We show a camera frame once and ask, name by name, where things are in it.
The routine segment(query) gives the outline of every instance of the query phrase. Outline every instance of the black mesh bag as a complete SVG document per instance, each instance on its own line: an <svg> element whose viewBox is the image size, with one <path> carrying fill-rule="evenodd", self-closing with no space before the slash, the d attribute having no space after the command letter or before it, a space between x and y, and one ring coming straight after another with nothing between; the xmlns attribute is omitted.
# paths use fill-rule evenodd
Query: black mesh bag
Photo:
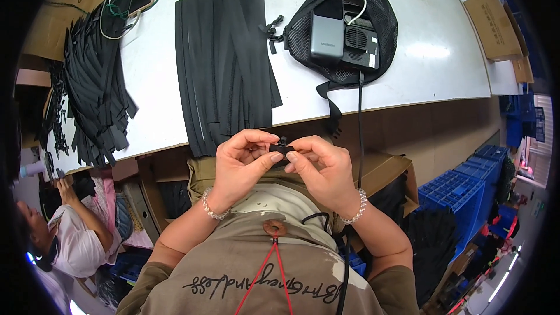
<svg viewBox="0 0 560 315"><path fill-rule="evenodd" d="M312 10L324 0L306 0L286 26L284 39L286 47L294 59L325 76L329 81L319 85L317 92L329 101L330 120L327 130L334 134L338 129L338 121L342 117L338 107L328 99L326 92L330 90L358 87L360 70L344 65L321 66L310 57L311 16ZM363 0L344 0L347 3L363 6ZM379 44L379 68L364 71L364 85L376 80L385 73L393 61L396 51L397 22L395 13L388 0L367 0L365 14L371 19Z"/></svg>

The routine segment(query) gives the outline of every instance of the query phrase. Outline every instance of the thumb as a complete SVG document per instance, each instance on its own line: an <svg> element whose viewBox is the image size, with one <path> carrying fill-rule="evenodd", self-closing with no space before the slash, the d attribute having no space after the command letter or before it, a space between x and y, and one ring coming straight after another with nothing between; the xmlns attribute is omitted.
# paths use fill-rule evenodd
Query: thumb
<svg viewBox="0 0 560 315"><path fill-rule="evenodd" d="M317 168L304 155L297 151L290 151L286 154L286 158L296 168L300 177L307 183L321 179L323 176L317 171Z"/></svg>
<svg viewBox="0 0 560 315"><path fill-rule="evenodd" d="M259 178L264 175L267 171L272 168L273 165L280 162L284 156L277 151L265 153L261 157L258 157L252 163L247 165L246 167L251 171L252 175L258 175Z"/></svg>

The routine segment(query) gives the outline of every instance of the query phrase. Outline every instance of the denim fabric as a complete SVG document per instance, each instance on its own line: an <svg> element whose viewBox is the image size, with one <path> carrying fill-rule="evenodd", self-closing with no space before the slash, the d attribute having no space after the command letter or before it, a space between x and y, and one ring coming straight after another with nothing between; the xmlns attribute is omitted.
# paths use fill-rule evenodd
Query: denim fabric
<svg viewBox="0 0 560 315"><path fill-rule="evenodd" d="M134 231L134 223L128 212L127 203L124 201L126 198L122 193L116 194L116 213L115 213L115 227L123 241L129 239Z"/></svg>

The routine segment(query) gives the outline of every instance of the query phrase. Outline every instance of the red lanyard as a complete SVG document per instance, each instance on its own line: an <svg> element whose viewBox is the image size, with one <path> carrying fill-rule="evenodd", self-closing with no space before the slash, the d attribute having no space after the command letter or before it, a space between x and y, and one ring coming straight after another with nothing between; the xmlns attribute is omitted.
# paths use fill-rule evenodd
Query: red lanyard
<svg viewBox="0 0 560 315"><path fill-rule="evenodd" d="M274 251L274 250L276 250L276 256L278 257L278 265L280 266L280 273L282 274L282 282L284 284L284 292L286 293L286 299L288 300L288 308L290 309L290 315L293 315L292 304L290 302L290 296L288 295L288 287L286 287L286 277L284 276L284 268L282 267L282 260L280 259L280 252L278 251L278 236L277 235L273 236L272 247L270 248L270 251L269 251L267 257L264 259L263 264L260 266L259 271L256 273L255 278L253 279L253 282L251 283L251 286L248 288L247 292L243 296L243 299L241 300L241 303L239 303L239 306L237 307L237 311L235 311L235 315L239 314L239 311L242 308L241 306L243 305L243 302L245 301L245 299L247 299L247 296L249 295L249 292L253 289L253 286L255 285L256 279L259 277L260 273L262 272L262 269L267 264L268 259L272 255L272 251Z"/></svg>

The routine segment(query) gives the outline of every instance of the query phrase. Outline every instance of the floor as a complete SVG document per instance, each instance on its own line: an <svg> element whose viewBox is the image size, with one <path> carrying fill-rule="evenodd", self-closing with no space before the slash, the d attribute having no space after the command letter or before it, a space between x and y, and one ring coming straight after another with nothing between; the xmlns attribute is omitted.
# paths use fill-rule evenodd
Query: floor
<svg viewBox="0 0 560 315"><path fill-rule="evenodd" d="M322 122L285 125L269 131L288 140L322 135ZM414 164L418 185L457 167L487 141L496 145L505 143L505 124L502 124L497 97L364 112L362 126L366 151L405 154ZM347 148L352 157L358 157L358 115L345 115L340 129L342 132L333 143Z"/></svg>

